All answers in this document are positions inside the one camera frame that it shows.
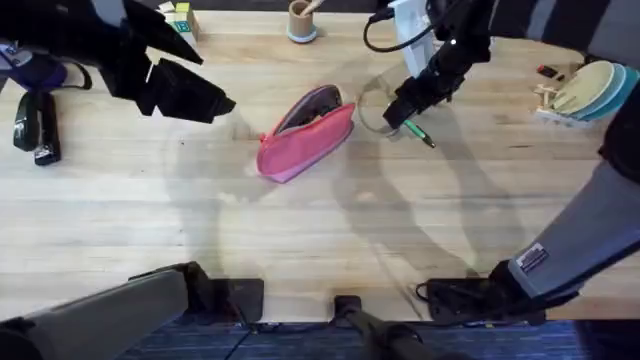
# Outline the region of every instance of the stapler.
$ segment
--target stapler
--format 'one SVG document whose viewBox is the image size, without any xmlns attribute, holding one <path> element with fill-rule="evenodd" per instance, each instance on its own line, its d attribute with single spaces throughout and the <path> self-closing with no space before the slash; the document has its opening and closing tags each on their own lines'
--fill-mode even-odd
<svg viewBox="0 0 640 360">
<path fill-rule="evenodd" d="M 13 145 L 34 154 L 38 166 L 62 159 L 53 96 L 48 92 L 27 92 L 22 96 L 13 127 Z"/>
</svg>

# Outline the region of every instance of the cable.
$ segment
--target cable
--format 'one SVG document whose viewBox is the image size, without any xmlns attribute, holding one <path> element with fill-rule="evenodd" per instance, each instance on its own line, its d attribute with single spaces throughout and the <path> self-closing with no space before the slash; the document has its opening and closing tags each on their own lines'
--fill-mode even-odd
<svg viewBox="0 0 640 360">
<path fill-rule="evenodd" d="M 430 33 L 431 31 L 433 31 L 433 29 L 439 27 L 440 25 L 442 25 L 442 23 L 453 13 L 453 10 L 455 10 L 456 7 L 458 7 L 458 5 L 460 5 L 461 3 L 463 3 L 464 0 L 456 0 L 456 2 L 454 2 L 453 4 L 451 4 L 451 6 L 449 6 L 444 14 L 442 14 L 442 16 L 434 21 L 433 23 L 431 23 L 429 26 L 427 26 L 426 29 L 422 30 L 418 35 L 414 36 L 413 38 L 394 45 L 394 46 L 390 46 L 390 47 L 386 47 L 386 48 L 381 48 L 381 47 L 377 47 L 373 44 L 371 44 L 371 42 L 369 42 L 369 28 L 371 27 L 371 25 L 383 21 L 383 20 L 389 20 L 391 18 L 393 18 L 394 16 L 394 12 L 393 12 L 393 8 L 385 8 L 377 13 L 375 13 L 373 16 L 371 16 L 369 18 L 369 20 L 367 21 L 367 24 L 364 26 L 364 31 L 362 33 L 362 39 L 364 40 L 364 44 L 371 49 L 372 51 L 378 52 L 378 53 L 390 53 L 390 52 L 394 52 L 394 51 L 398 51 L 398 50 L 402 50 L 404 48 L 406 48 L 407 46 L 413 45 L 415 42 L 417 42 L 418 40 L 422 39 L 422 37 L 424 37 L 425 35 L 427 35 L 428 33 Z"/>
<path fill-rule="evenodd" d="M 233 356 L 233 354 L 236 352 L 236 350 L 238 350 L 238 348 L 240 347 L 240 345 L 242 345 L 242 343 L 247 340 L 247 338 L 249 337 L 249 335 L 251 335 L 253 332 L 251 330 L 247 331 L 244 335 L 242 335 L 242 337 L 236 342 L 236 344 L 233 346 L 233 348 L 231 348 L 231 350 L 227 353 L 227 356 L 224 357 L 224 360 L 229 360 L 231 359 L 231 357 Z"/>
</svg>

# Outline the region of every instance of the pen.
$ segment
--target pen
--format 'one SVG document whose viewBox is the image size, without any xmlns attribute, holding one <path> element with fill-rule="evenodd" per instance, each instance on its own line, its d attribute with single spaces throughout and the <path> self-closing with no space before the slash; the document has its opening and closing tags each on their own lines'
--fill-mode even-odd
<svg viewBox="0 0 640 360">
<path fill-rule="evenodd" d="M 431 139 L 431 137 L 426 132 L 424 132 L 424 130 L 422 130 L 420 126 L 416 125 L 413 121 L 405 120 L 404 125 L 408 127 L 409 130 L 411 130 L 411 132 L 415 136 L 422 139 L 422 142 L 429 145 L 429 147 L 431 147 L 432 149 L 436 147 L 436 144 L 433 142 L 433 139 Z"/>
</svg>

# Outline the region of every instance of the wooden table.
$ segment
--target wooden table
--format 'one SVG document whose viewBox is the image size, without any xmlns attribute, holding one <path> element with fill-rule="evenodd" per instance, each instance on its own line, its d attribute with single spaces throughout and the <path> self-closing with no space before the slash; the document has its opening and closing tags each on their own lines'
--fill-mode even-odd
<svg viewBox="0 0 640 360">
<path fill-rule="evenodd" d="M 416 121 L 438 144 L 367 130 L 383 124 L 407 76 L 400 54 L 361 40 L 366 15 L 319 14 L 322 36 L 296 45 L 284 13 L 200 12 L 203 67 L 238 106 L 213 125 L 90 93 L 56 94 L 64 160 L 48 168 L 13 148 L 22 91 L 0 97 L 0 318 L 87 295 L 131 275 L 196 260 L 212 277 L 260 277 L 264 320 L 320 321 L 335 294 L 384 319 L 428 318 L 413 286 L 487 275 L 528 244 L 586 182 L 602 128 L 537 123 L 540 63 L 568 51 L 501 40 L 454 102 Z M 372 39 L 390 44 L 390 24 Z M 359 99 L 349 141 L 287 185 L 255 172 L 261 132 L 314 86 Z M 555 318 L 640 316 L 640 257 L 591 281 Z"/>
</svg>

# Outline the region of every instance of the red object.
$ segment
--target red object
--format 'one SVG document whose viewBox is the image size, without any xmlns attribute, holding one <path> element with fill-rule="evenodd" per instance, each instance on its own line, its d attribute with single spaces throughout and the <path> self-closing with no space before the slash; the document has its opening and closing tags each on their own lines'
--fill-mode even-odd
<svg viewBox="0 0 640 360">
<path fill-rule="evenodd" d="M 258 171 L 278 183 L 291 180 L 347 139 L 353 130 L 354 110 L 354 104 L 342 105 L 333 85 L 312 90 L 260 138 Z"/>
</svg>

